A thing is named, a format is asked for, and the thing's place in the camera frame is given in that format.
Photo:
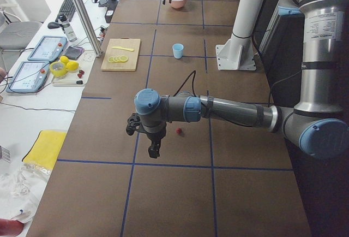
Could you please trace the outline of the blue teach pendant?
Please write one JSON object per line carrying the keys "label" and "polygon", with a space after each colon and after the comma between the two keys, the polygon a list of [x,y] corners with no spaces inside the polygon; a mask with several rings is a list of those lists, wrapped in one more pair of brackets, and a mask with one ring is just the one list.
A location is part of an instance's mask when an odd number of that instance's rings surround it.
{"label": "blue teach pendant", "polygon": [[50,73],[49,61],[23,61],[6,91],[8,93],[35,93],[45,84]]}
{"label": "blue teach pendant", "polygon": [[61,36],[43,36],[28,57],[29,61],[53,62],[63,52],[68,40]]}

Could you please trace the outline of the black computer mouse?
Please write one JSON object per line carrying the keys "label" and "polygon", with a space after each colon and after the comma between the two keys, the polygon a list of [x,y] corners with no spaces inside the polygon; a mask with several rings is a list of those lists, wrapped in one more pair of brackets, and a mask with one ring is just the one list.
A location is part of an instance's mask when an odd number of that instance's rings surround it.
{"label": "black computer mouse", "polygon": [[58,22],[49,22],[47,24],[48,29],[56,29],[60,28],[60,24]]}

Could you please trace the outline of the black keyboard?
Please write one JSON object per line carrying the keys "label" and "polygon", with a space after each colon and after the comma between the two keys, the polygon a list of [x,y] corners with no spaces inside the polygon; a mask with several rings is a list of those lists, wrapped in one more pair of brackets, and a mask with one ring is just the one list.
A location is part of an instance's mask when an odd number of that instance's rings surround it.
{"label": "black keyboard", "polygon": [[75,11],[76,8],[73,0],[64,0],[56,16],[55,22],[58,22],[58,19],[61,15],[65,15],[70,22],[74,16]]}

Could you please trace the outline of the whole yellow lemon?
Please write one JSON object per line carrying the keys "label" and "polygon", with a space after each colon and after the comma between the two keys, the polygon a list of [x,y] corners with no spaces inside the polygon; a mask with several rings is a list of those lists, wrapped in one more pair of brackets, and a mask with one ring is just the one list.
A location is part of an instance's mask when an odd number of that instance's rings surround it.
{"label": "whole yellow lemon", "polygon": [[77,70],[78,68],[79,68],[79,63],[76,61],[69,61],[66,64],[66,69],[70,72],[73,72],[73,71]]}
{"label": "whole yellow lemon", "polygon": [[66,56],[61,56],[59,60],[65,64],[67,64],[69,62],[69,59]]}

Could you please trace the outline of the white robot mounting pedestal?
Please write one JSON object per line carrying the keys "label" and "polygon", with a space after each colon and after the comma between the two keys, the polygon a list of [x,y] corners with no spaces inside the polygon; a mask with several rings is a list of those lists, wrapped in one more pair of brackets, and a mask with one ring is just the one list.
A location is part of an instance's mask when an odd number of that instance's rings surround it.
{"label": "white robot mounting pedestal", "polygon": [[216,46],[219,70],[256,70],[252,35],[263,0],[240,0],[230,39]]}

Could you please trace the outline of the aluminium frame post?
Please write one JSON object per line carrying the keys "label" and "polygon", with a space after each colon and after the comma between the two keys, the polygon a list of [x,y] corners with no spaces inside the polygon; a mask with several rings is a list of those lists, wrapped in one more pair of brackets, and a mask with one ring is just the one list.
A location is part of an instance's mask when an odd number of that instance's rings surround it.
{"label": "aluminium frame post", "polygon": [[77,13],[80,17],[80,21],[82,27],[85,31],[86,37],[89,40],[89,43],[96,55],[96,57],[100,57],[103,53],[99,41],[95,35],[95,30],[93,29],[92,23],[88,16],[87,10],[85,8],[83,0],[73,0],[73,3],[76,7]]}

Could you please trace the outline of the yellow cloth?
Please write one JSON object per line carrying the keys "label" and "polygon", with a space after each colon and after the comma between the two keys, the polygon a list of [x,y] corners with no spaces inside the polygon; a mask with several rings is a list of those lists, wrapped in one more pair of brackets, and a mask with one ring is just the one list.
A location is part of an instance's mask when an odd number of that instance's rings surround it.
{"label": "yellow cloth", "polygon": [[41,131],[22,161],[52,171],[66,135],[67,133],[62,131]]}

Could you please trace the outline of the white tray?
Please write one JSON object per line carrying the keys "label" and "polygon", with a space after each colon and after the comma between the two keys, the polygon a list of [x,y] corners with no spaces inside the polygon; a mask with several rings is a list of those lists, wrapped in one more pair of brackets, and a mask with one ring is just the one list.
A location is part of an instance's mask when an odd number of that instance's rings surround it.
{"label": "white tray", "polygon": [[63,77],[54,77],[51,81],[51,83],[54,86],[83,86],[88,81],[88,73],[84,71],[85,73],[82,75],[82,78],[80,79],[77,75],[79,73],[80,69],[77,69],[73,72],[68,71],[65,76]]}

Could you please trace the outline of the clear water bottle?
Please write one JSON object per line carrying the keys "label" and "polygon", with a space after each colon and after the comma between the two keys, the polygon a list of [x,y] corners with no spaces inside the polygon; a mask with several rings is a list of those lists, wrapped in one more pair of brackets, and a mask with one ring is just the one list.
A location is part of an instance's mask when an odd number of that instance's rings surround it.
{"label": "clear water bottle", "polygon": [[60,14],[60,16],[58,17],[58,23],[67,36],[67,39],[70,42],[75,42],[77,40],[77,36],[72,26],[70,25],[68,18],[64,14]]}

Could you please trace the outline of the lemon slice top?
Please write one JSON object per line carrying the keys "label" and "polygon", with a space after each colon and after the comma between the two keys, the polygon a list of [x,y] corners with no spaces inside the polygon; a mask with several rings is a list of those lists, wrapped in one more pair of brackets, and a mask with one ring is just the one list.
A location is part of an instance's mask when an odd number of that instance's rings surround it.
{"label": "lemon slice top", "polygon": [[127,62],[128,61],[128,56],[122,56],[122,59],[124,59],[124,61],[122,62],[122,63],[125,63],[125,62]]}

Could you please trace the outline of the yellow plastic knife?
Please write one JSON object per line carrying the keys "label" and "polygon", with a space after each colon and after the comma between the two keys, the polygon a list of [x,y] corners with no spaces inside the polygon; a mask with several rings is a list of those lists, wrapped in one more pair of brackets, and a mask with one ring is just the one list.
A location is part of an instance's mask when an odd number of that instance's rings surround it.
{"label": "yellow plastic knife", "polygon": [[125,47],[122,47],[122,46],[113,46],[112,48],[113,49],[118,49],[118,50],[130,51],[130,52],[134,52],[135,51],[135,49],[133,49],[133,48],[125,48]]}

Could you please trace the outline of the wooden cutting board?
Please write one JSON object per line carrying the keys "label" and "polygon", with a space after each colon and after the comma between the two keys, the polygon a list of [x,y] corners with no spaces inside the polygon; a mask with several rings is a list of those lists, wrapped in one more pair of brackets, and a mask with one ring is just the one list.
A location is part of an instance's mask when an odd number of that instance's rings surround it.
{"label": "wooden cutting board", "polygon": [[110,39],[101,70],[105,72],[134,72],[137,68],[141,39]]}

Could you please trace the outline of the lower blue teach pendant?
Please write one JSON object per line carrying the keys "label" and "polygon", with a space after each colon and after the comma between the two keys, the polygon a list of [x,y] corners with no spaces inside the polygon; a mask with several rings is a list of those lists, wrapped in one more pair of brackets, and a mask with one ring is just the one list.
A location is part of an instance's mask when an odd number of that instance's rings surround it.
{"label": "lower blue teach pendant", "polygon": [[23,61],[6,91],[8,93],[35,93],[45,84],[50,73],[49,61]]}

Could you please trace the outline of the grey office chair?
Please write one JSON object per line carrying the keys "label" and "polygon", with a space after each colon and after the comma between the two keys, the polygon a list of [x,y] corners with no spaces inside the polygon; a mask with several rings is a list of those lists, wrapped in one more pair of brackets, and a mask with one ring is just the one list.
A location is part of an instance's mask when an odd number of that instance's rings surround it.
{"label": "grey office chair", "polygon": [[41,22],[22,21],[5,10],[14,7],[17,7],[16,3],[1,4],[1,67],[6,71],[9,71],[13,64],[5,62],[4,54],[24,51],[42,26]]}

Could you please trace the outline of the white bear coaster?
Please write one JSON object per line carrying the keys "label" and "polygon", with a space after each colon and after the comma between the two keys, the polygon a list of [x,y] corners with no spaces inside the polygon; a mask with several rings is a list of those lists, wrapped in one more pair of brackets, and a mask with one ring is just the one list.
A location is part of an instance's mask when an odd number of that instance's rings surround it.
{"label": "white bear coaster", "polygon": [[95,55],[94,51],[85,51],[85,52],[81,55],[81,57],[79,58],[79,60],[80,60],[81,62],[88,62],[88,63],[90,63],[90,62],[94,62],[95,58],[96,58],[96,55]]}

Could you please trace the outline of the yellow tape roll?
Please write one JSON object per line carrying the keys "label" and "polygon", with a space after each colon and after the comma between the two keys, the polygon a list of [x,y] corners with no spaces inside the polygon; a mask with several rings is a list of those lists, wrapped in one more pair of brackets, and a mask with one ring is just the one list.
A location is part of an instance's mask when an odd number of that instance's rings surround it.
{"label": "yellow tape roll", "polygon": [[52,62],[49,69],[54,77],[63,77],[68,72],[66,65],[60,61]]}

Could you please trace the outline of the upper blue teach pendant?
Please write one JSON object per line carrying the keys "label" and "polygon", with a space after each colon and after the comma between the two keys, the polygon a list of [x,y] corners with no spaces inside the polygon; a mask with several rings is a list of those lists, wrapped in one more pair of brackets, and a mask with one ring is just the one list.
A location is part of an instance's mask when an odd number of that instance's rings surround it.
{"label": "upper blue teach pendant", "polygon": [[61,36],[43,36],[28,57],[29,61],[53,62],[63,52],[68,40]]}

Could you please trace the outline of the light blue cup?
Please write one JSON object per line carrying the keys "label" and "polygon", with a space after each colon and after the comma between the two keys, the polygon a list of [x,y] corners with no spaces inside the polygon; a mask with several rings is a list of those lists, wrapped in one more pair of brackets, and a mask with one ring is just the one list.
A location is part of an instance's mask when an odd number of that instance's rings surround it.
{"label": "light blue cup", "polygon": [[172,45],[173,56],[176,59],[180,59],[183,56],[184,45],[181,43],[175,43]]}

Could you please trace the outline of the white plastic bag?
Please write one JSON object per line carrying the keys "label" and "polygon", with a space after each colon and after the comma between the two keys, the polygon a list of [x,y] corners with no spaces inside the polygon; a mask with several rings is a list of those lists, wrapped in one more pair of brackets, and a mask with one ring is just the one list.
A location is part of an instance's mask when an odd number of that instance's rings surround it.
{"label": "white plastic bag", "polygon": [[30,222],[39,206],[52,171],[24,164],[13,173],[1,175],[1,218]]}

